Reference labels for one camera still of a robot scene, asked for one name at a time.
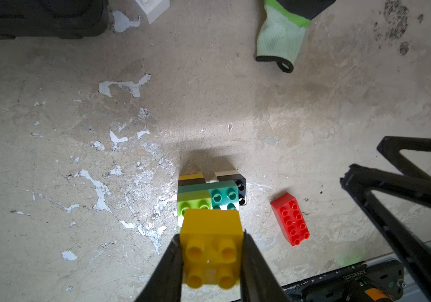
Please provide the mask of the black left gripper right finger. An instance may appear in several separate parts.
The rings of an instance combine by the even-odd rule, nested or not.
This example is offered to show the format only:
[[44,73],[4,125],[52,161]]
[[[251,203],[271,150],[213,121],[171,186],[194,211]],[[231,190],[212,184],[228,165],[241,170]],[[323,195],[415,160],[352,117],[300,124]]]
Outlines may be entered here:
[[241,301],[292,301],[247,232],[243,238],[240,281]]

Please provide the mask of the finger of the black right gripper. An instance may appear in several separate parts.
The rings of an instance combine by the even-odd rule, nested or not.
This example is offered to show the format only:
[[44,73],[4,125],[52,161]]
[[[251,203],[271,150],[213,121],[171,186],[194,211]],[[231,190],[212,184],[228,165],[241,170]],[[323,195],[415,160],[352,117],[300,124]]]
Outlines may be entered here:
[[431,301],[431,179],[353,164],[340,182]]
[[377,151],[404,176],[431,181],[426,172],[401,153],[402,150],[431,153],[431,138],[386,136],[377,147]]

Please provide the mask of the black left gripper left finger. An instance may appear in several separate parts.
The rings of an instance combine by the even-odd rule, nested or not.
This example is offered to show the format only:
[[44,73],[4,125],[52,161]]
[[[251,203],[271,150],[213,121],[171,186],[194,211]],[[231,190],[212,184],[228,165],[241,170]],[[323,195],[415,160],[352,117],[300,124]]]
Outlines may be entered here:
[[135,301],[181,301],[183,267],[180,235],[176,234]]

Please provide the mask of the yellow lego brick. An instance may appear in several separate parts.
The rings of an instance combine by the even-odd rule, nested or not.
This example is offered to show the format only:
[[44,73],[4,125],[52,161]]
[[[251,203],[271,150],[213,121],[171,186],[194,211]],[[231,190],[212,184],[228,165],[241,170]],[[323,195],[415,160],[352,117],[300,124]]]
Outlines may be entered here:
[[187,181],[187,180],[193,180],[193,179],[204,179],[203,174],[189,174],[189,175],[180,175],[178,177],[179,181]]
[[186,210],[180,230],[184,283],[193,289],[238,284],[243,238],[237,210]]

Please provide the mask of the red lego brick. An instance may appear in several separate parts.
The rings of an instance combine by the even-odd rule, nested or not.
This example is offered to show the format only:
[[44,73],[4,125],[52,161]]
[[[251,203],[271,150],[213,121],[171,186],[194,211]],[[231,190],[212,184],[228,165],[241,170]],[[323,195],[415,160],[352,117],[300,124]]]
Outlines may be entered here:
[[291,246],[300,245],[302,241],[310,238],[307,224],[294,196],[285,193],[270,205],[283,236]]

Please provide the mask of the dark green lego brick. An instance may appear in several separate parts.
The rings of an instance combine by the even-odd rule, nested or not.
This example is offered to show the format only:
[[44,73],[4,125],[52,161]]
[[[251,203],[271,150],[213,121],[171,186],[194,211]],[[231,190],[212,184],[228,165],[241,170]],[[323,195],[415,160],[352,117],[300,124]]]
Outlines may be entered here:
[[212,198],[211,210],[239,210],[238,186],[234,181],[200,183],[178,187],[178,193],[201,190],[209,190]]

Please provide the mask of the black lego brick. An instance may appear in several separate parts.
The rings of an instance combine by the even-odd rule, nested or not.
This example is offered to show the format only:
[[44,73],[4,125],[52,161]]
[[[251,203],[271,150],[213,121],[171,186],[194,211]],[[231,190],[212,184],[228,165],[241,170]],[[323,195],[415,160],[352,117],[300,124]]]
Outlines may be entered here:
[[239,206],[246,206],[248,203],[247,197],[246,197],[246,179],[243,175],[241,175],[240,179],[237,180],[229,180],[234,181],[235,184],[238,186],[238,194],[239,194]]

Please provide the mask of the white lego brick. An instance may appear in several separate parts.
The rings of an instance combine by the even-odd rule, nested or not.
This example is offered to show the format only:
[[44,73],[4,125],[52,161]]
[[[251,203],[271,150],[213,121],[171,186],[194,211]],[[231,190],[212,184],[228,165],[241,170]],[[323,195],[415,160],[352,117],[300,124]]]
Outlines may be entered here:
[[229,181],[241,178],[241,174],[237,170],[214,172],[214,180]]
[[136,0],[149,24],[153,24],[169,7],[170,0]]

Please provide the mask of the lime green lego brick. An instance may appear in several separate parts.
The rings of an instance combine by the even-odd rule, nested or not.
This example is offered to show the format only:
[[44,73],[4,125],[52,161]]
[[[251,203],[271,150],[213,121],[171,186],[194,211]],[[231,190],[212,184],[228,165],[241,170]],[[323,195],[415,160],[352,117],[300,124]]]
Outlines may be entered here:
[[189,209],[212,209],[212,198],[209,190],[191,191],[186,193],[177,194],[177,217],[178,226],[181,228],[183,225],[185,212]]

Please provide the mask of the black green work glove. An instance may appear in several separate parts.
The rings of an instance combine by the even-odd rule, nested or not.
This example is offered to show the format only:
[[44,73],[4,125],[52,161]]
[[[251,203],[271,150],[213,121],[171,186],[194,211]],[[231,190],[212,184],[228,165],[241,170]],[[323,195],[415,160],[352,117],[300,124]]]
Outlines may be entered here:
[[256,61],[274,62],[285,73],[294,70],[311,21],[335,0],[264,0],[266,20],[259,31]]

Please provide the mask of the black plastic tool case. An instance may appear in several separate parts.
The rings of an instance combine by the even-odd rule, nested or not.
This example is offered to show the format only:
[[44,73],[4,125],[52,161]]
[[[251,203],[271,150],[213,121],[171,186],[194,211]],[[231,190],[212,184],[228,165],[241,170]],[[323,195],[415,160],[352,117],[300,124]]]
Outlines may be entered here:
[[0,40],[82,39],[108,27],[108,1],[0,1]]

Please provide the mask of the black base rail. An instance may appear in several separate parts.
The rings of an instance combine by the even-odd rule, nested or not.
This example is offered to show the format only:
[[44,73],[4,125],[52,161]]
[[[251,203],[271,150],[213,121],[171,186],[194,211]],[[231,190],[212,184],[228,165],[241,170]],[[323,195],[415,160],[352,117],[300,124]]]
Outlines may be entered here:
[[362,261],[282,286],[292,301],[389,301],[400,299],[404,290],[404,265],[395,259]]

